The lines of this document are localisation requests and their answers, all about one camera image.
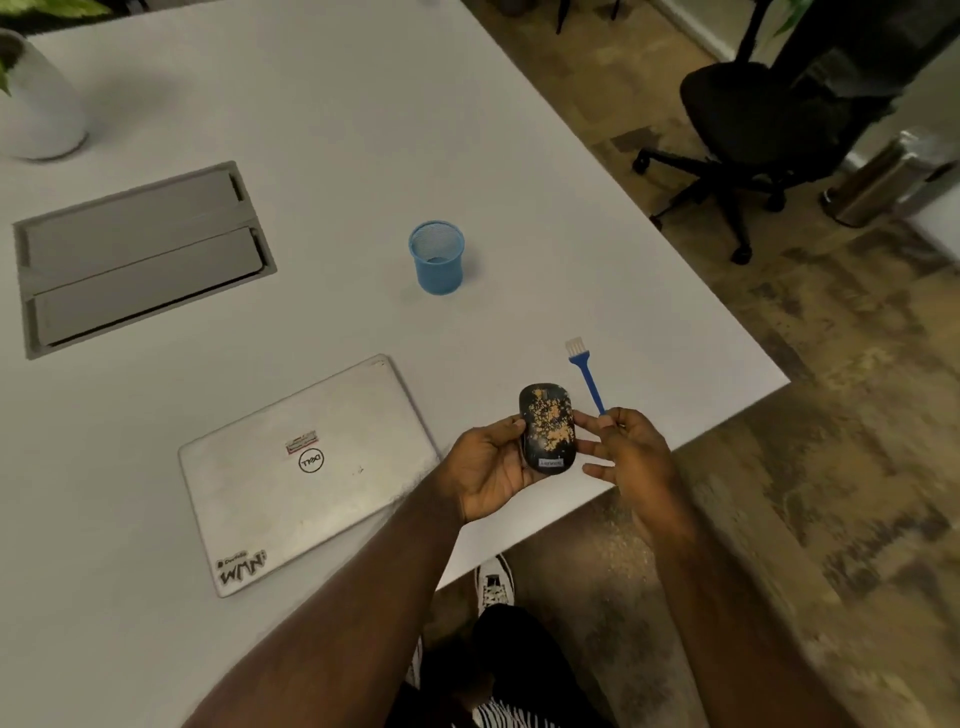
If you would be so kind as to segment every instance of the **black and gold mouse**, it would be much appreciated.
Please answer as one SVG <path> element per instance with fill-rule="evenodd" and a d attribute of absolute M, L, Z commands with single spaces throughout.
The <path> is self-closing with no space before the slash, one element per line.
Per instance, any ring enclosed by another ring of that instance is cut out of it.
<path fill-rule="evenodd" d="M 556 475 L 569 470 L 577 457 L 570 395 L 558 384 L 531 384 L 520 392 L 523 459 L 533 470 Z"/>

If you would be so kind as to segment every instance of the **grey metal panel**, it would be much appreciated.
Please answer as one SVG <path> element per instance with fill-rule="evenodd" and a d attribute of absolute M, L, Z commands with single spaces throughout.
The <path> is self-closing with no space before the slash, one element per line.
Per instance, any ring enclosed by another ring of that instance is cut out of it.
<path fill-rule="evenodd" d="M 13 232 L 28 358 L 276 270 L 234 162 Z"/>
<path fill-rule="evenodd" d="M 193 245 L 41 293 L 36 338 L 51 345 L 262 270 L 249 230 Z"/>

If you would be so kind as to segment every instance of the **brown patterned carpet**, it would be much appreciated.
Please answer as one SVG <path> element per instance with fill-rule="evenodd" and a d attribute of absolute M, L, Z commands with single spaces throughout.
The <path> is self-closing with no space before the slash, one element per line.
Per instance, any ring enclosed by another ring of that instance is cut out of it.
<path fill-rule="evenodd" d="M 678 88 L 712 62 L 650 5 L 580 0 L 520 18 L 465 0 L 646 212 L 689 177 L 630 163 L 642 145 L 702 154 Z M 678 454 L 698 499 L 810 659 L 869 726 L 960 725 L 960 279 L 900 224 L 849 231 L 816 204 L 743 197 L 754 262 L 712 202 L 663 233 L 792 384 Z M 511 549 L 520 602 L 558 636 L 620 726 L 705 725 L 652 557 L 614 494 Z M 468 620 L 440 593 L 432 642 Z"/>

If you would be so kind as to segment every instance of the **pen cup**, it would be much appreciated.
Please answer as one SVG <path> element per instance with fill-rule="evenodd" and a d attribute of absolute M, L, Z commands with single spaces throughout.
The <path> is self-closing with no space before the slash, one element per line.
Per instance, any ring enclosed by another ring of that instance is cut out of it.
<path fill-rule="evenodd" d="M 450 223 L 431 220 L 410 234 L 410 255 L 417 266 L 417 282 L 427 293 L 453 293 L 464 279 L 461 257 L 464 234 Z"/>

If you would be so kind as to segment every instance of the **silver dell laptop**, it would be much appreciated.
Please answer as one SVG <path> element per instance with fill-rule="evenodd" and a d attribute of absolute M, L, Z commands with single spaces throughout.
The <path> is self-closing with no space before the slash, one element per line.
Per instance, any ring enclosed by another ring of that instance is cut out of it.
<path fill-rule="evenodd" d="M 383 354 L 184 445 L 217 594 L 373 515 L 437 460 Z"/>

